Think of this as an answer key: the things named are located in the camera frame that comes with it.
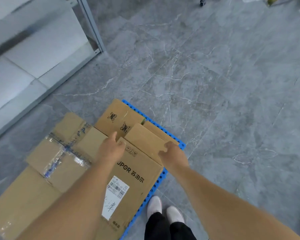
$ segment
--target gray marble floor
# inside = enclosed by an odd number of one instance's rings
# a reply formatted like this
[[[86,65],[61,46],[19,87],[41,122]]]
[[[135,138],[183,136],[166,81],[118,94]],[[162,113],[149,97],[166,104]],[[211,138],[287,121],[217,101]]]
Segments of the gray marble floor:
[[[300,0],[88,1],[107,53],[0,138],[0,194],[66,112],[94,123],[119,98],[180,137],[192,168],[300,235]],[[208,239],[171,175],[156,194]]]

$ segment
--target right hand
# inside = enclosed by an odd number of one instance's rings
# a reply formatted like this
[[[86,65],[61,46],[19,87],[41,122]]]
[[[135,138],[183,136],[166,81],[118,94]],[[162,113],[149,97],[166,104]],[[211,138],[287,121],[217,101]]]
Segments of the right hand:
[[[170,172],[175,173],[177,169],[182,167],[189,167],[188,158],[185,153],[172,141],[164,144],[167,152],[160,151],[158,153],[162,160],[164,167]]]

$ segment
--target white sneaker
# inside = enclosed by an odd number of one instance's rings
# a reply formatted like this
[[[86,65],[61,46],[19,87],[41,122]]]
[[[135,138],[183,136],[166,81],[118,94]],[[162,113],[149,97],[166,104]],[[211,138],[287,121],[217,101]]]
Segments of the white sneaker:
[[[148,219],[152,214],[160,212],[162,214],[162,202],[159,198],[159,196],[152,196],[148,203],[147,208],[147,217]]]
[[[182,222],[182,223],[185,222],[183,215],[175,206],[168,207],[167,217],[168,217],[168,221],[170,224],[172,224],[174,222]]]

